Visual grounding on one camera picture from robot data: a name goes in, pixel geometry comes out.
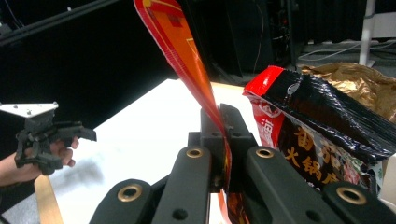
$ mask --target white table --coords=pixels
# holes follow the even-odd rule
[[[240,110],[259,142],[243,88],[213,84],[213,89],[218,104]],[[167,79],[98,126],[97,142],[81,139],[74,154],[76,166],[49,177],[64,223],[88,223],[108,191],[122,180],[152,185],[169,175],[189,132],[200,131],[200,108],[183,82]]]

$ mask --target table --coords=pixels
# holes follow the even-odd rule
[[[243,88],[213,83],[213,91],[218,104],[240,110],[259,142],[251,104],[242,95]],[[169,175],[177,153],[188,143],[189,132],[200,131],[200,108],[183,82],[167,79],[99,125],[95,128],[97,142],[80,140],[74,154],[75,167],[55,172],[48,183],[45,177],[36,182],[38,188],[44,189],[36,191],[38,201],[39,197],[51,195],[49,184],[56,196],[59,211],[48,206],[46,212],[51,211],[47,218],[58,213],[64,223],[88,223],[108,191],[122,180],[134,178],[152,185]]]

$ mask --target floor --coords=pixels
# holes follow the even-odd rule
[[[315,50],[333,51],[300,58],[297,64],[357,63],[356,49],[324,59],[355,44],[304,46],[300,56]],[[396,45],[389,45],[390,52],[379,49],[372,55],[373,68],[389,77],[396,77],[394,48]],[[11,47],[0,48],[2,104],[56,101],[60,107],[54,120],[81,120],[88,128],[98,126],[167,78],[177,75],[135,13],[132,1],[119,1]],[[242,83],[251,78],[244,77]],[[0,155],[4,156],[14,151],[16,142],[10,139],[15,139],[15,133],[22,129],[23,120],[5,114],[0,114],[0,120],[0,146],[4,148]],[[20,188],[3,200],[0,212],[32,192],[31,183]]]

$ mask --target crumpled foil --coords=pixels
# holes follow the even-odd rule
[[[303,74],[321,77],[335,88],[396,123],[396,78],[357,63],[329,63],[314,67],[304,65]]]

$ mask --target human hand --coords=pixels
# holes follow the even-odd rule
[[[57,140],[50,144],[50,151],[53,155],[61,158],[62,165],[73,167],[76,164],[72,159],[73,149],[77,149],[77,147],[78,138],[74,137],[71,148],[65,147],[62,140]],[[32,153],[32,149],[26,149],[25,154],[28,156],[30,153]],[[18,168],[14,160],[15,154],[13,153],[0,161],[0,186],[26,182],[42,174],[37,164],[25,164],[21,168]]]

